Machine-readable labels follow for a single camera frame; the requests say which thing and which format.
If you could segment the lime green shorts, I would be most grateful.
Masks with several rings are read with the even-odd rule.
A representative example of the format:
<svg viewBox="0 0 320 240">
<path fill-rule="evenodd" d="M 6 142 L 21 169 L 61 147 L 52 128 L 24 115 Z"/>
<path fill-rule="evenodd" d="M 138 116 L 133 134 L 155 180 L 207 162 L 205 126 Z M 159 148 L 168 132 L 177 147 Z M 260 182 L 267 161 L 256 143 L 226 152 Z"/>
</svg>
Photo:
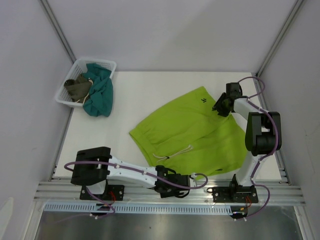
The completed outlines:
<svg viewBox="0 0 320 240">
<path fill-rule="evenodd" d="M 232 115 L 213 111 L 215 102 L 198 87 L 152 112 L 129 135 L 152 167 L 182 175 L 235 171 L 247 155 L 245 132 Z"/>
</svg>

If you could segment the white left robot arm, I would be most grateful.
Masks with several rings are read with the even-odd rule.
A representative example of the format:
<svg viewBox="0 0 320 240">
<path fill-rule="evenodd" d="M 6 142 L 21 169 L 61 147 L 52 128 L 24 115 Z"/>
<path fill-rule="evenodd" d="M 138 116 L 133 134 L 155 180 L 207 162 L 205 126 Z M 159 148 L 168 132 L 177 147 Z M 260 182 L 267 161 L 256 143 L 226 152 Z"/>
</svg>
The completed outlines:
<svg viewBox="0 0 320 240">
<path fill-rule="evenodd" d="M 161 198 L 184 198 L 195 183 L 189 175 L 176 173 L 163 165 L 143 167 L 111 155 L 109 147 L 80 150 L 73 165 L 71 183 L 88 187 L 97 200 L 108 196 L 109 180 L 124 181 L 154 190 Z"/>
</svg>

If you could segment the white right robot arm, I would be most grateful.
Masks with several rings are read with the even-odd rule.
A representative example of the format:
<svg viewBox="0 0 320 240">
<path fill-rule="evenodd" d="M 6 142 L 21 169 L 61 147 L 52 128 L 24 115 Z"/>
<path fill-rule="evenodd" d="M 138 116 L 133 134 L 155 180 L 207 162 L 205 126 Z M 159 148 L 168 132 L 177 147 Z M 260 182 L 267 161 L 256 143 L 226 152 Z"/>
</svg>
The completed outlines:
<svg viewBox="0 0 320 240">
<path fill-rule="evenodd" d="M 227 117 L 230 113 L 241 115 L 246 121 L 245 147 L 247 155 L 229 183 L 228 196 L 239 202 L 251 194 L 255 188 L 254 180 L 266 158 L 272 156 L 282 146 L 281 116 L 258 107 L 243 95 L 238 82 L 226 84 L 226 90 L 212 107 L 219 116 Z"/>
</svg>

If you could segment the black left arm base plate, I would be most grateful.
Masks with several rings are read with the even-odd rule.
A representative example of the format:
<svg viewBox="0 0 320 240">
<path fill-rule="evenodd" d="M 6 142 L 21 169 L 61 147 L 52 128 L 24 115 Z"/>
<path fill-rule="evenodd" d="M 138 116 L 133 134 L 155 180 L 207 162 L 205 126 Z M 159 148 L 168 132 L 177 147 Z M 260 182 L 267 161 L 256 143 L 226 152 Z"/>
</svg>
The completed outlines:
<svg viewBox="0 0 320 240">
<path fill-rule="evenodd" d="M 93 194 L 95 197 L 103 201 L 123 201 L 125 193 L 125 186 L 121 184 L 107 185 L 102 194 Z M 85 186 L 81 187 L 79 196 L 80 200 L 94 200 L 94 198 L 87 192 Z"/>
</svg>

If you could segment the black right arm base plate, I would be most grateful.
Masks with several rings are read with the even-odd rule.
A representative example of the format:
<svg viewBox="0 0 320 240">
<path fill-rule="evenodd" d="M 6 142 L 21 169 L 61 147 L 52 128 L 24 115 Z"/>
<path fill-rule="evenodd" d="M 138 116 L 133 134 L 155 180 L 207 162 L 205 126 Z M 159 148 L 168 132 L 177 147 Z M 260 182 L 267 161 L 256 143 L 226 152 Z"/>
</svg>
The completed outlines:
<svg viewBox="0 0 320 240">
<path fill-rule="evenodd" d="M 214 203 L 254 203 L 259 202 L 256 188 L 252 186 L 240 186 L 237 189 L 216 186 L 209 187 L 206 192 L 212 194 Z"/>
</svg>

